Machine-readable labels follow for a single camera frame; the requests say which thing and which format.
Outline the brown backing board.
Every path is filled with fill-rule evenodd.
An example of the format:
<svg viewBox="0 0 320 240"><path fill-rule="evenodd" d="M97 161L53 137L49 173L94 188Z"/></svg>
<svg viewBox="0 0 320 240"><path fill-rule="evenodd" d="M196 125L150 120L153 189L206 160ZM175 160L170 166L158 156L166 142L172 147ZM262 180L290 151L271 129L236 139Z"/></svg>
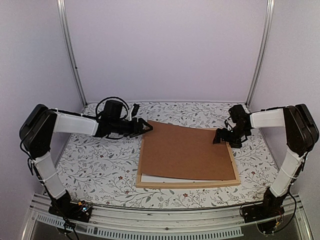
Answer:
<svg viewBox="0 0 320 240"><path fill-rule="evenodd" d="M140 149L142 174L156 177L230 181L236 178L228 144L213 143L216 132L149 121Z"/></svg>

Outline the light wooden picture frame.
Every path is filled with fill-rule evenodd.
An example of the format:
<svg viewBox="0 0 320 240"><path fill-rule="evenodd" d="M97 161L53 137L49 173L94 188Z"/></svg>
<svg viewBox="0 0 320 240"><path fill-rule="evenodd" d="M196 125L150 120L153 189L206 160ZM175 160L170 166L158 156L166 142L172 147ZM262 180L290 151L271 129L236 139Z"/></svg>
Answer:
<svg viewBox="0 0 320 240"><path fill-rule="evenodd" d="M234 172L235 179L232 180L206 180L201 182L179 182L179 183L164 183L164 182L141 182L142 175L142 154L144 148L144 139L141 142L139 161L136 173L135 186L140 189L210 189L210 188L224 188L224 187L235 187L241 184L238 168L236 165L235 157L233 155L232 148L229 143L225 145L228 150L228 155L231 160L232 169Z"/></svg>

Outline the photo with white border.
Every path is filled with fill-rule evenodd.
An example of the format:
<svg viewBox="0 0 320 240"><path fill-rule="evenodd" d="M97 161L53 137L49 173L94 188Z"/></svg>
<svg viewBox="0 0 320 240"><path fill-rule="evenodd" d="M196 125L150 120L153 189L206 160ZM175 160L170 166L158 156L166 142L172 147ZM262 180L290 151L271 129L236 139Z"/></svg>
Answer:
<svg viewBox="0 0 320 240"><path fill-rule="evenodd" d="M201 182L201 180L160 177L160 176L153 176L153 175L147 175L147 174L142 174L140 181L149 182L149 183L198 183L198 182Z"/></svg>

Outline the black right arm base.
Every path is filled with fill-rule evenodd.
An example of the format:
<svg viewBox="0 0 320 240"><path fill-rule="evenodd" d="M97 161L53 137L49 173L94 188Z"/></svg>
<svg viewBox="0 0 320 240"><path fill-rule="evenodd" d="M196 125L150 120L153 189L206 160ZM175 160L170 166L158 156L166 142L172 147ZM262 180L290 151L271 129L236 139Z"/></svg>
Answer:
<svg viewBox="0 0 320 240"><path fill-rule="evenodd" d="M275 196L271 192L271 188L268 187L264 192L262 203L242 206L239 213L243 217L245 223L280 216L285 213L283 202L288 194L289 193L286 192L282 196Z"/></svg>

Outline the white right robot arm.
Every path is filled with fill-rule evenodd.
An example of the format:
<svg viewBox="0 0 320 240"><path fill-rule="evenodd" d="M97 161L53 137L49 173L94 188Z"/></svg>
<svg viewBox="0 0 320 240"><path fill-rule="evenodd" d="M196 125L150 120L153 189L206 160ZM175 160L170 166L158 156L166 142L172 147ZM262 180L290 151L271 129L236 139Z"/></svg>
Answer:
<svg viewBox="0 0 320 240"><path fill-rule="evenodd" d="M252 129L285 129L287 151L277 177L268 191L275 198L286 195L320 137L308 107L301 103L247 113L243 106L238 104L232 106L228 112L229 118L224 122L225 127L215 131L214 144L227 142L232 148L239 149L252 134Z"/></svg>

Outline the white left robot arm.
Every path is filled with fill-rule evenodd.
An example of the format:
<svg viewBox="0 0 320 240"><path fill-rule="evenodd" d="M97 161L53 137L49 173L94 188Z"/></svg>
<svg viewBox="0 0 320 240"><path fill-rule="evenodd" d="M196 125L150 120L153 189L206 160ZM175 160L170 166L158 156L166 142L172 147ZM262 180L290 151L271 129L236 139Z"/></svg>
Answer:
<svg viewBox="0 0 320 240"><path fill-rule="evenodd" d="M19 130L20 148L28 156L32 174L36 174L47 194L57 200L55 209L63 216L74 213L68 201L70 194L63 186L51 156L53 134L80 134L110 139L111 134L137 137L153 130L143 118L137 118L139 105L129 108L116 100L107 100L102 111L94 116L48 108L38 104Z"/></svg>

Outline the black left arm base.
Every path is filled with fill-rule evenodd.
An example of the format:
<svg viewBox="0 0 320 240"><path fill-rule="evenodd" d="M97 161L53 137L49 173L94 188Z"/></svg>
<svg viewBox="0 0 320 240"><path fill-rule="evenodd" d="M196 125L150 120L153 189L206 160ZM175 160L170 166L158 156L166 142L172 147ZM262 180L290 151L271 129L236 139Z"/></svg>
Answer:
<svg viewBox="0 0 320 240"><path fill-rule="evenodd" d="M67 218L69 220L88 223L92 215L92 205L85 200L77 202L71 201L71 196L67 190L59 197L54 198L49 194L51 205L48 212L52 215Z"/></svg>

